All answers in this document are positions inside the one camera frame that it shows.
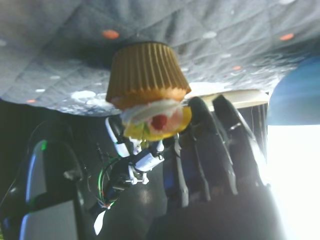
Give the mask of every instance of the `orange dot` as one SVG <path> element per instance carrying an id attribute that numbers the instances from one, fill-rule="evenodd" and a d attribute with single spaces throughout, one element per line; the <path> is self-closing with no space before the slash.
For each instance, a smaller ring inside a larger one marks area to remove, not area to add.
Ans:
<path id="1" fill-rule="evenodd" d="M 295 34 L 289 33 L 289 34 L 286 34 L 286 35 L 281 36 L 281 37 L 280 37 L 280 40 L 281 40 L 281 41 L 288 41 L 288 40 L 293 39 L 294 36 L 295 36 Z"/>
<path id="2" fill-rule="evenodd" d="M 102 35 L 106 39 L 117 39 L 119 37 L 119 33 L 117 31 L 114 31 L 114 30 L 111 30 L 111 29 L 103 31 Z"/>
<path id="3" fill-rule="evenodd" d="M 238 71 L 238 70 L 242 69 L 242 66 L 234 66 L 232 69 L 235 71 Z"/>

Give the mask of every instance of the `raspberry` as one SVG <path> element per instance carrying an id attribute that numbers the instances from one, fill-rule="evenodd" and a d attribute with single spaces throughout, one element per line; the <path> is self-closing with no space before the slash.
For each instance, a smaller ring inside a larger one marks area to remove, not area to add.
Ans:
<path id="1" fill-rule="evenodd" d="M 155 130 L 162 130 L 164 126 L 167 124 L 168 118 L 166 115 L 157 115 L 152 118 L 151 125 Z"/>

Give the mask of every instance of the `white frosting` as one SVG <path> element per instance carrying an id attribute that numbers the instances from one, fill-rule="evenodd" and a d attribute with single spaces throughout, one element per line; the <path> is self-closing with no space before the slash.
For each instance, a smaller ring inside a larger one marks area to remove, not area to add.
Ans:
<path id="1" fill-rule="evenodd" d="M 140 124 L 160 114 L 170 118 L 178 108 L 182 108 L 178 101 L 172 99 L 159 100 L 128 108 L 121 114 L 121 119 L 125 124 Z"/>

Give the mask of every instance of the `blue object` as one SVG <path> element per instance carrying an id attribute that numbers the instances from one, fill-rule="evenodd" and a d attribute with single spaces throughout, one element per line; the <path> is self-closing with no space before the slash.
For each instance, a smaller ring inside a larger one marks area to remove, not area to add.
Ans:
<path id="1" fill-rule="evenodd" d="M 309 58 L 275 87 L 268 125 L 320 124 L 320 56 Z"/>

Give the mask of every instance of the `gray quilted fabric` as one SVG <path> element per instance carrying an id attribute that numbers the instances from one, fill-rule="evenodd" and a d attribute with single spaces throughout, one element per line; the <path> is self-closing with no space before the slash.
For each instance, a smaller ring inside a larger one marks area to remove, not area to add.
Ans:
<path id="1" fill-rule="evenodd" d="M 319 54 L 320 0 L 0 0 L 0 98 L 115 114 L 104 102 L 112 56 L 145 41 L 173 47 L 191 83 L 271 91 Z"/>

